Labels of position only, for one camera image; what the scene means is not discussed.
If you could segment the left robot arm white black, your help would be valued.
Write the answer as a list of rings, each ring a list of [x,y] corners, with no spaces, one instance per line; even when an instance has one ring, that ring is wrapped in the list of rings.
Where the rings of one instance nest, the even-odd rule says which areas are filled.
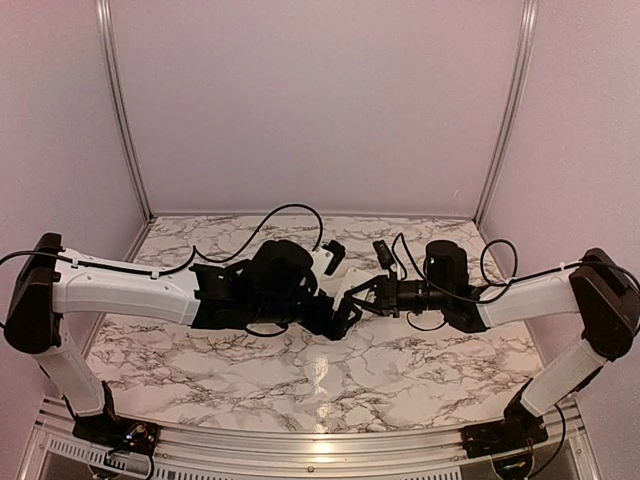
[[[4,338],[32,356],[62,393],[75,437],[114,450],[151,452],[158,426],[117,414],[110,387],[91,371],[62,325],[68,313],[149,317],[204,330],[250,332],[257,324],[296,323],[335,341],[360,320],[359,309],[320,287],[345,254],[331,241],[311,251],[266,241],[250,259],[215,265],[193,251],[173,269],[94,260],[65,249],[57,233],[41,237],[20,271]]]

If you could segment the white remote control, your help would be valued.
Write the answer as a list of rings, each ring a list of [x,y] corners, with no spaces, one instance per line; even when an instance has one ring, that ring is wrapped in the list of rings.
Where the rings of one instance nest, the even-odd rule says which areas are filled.
[[[333,310],[339,309],[344,294],[355,287],[371,280],[374,275],[356,267],[349,267],[337,278],[323,280],[320,287],[333,299]]]

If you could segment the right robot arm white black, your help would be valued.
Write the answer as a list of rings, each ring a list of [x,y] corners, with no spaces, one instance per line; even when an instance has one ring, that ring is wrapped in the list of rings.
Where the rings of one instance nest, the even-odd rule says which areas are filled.
[[[473,286],[466,252],[452,241],[436,240],[426,246],[420,279],[378,275],[346,290],[343,298],[378,316],[437,310],[447,325],[464,333],[559,314],[581,317],[580,338],[527,381],[502,419],[463,429],[463,447],[471,458],[546,441],[544,414],[626,355],[639,332],[639,282],[600,248],[568,265]]]

